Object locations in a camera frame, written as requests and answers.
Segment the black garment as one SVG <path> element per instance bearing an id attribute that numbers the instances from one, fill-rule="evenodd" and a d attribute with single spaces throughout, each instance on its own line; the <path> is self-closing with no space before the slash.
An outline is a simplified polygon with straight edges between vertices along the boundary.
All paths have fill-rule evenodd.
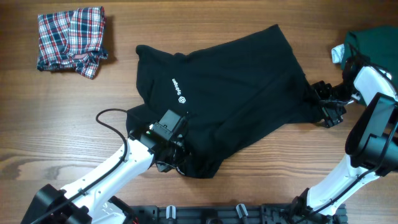
<path id="1" fill-rule="evenodd" d="M 322 119 L 278 25 L 187 55 L 147 45 L 136 53 L 144 102 L 130 109 L 126 128 L 157 121 L 168 110 L 184 114 L 190 156 L 177 170 L 187 177 L 212 178 L 225 159 L 279 127 Z"/>

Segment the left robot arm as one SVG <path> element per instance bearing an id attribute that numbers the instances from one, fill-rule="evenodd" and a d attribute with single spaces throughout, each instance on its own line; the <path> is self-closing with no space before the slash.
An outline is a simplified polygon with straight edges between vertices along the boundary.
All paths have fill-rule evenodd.
<path id="1" fill-rule="evenodd" d="M 187 114 L 168 110 L 159 121 L 132 130 L 122 146 L 82 178 L 56 189 L 42 187 L 23 223 L 137 223 L 134 212 L 115 194 L 130 180 L 156 166 L 159 172 L 186 161 Z"/>

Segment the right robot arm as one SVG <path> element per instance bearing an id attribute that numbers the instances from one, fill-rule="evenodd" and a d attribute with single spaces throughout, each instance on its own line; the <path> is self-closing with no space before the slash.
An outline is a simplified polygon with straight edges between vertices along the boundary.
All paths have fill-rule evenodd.
<path id="1" fill-rule="evenodd" d="M 397 88 L 392 75 L 353 45 L 349 50 L 342 83 L 318 82 L 312 90 L 328 128 L 342 122 L 346 105 L 363 100 L 366 109 L 348 135 L 340 163 L 290 204 L 286 219 L 291 223 L 330 222 L 362 186 L 397 171 Z"/>

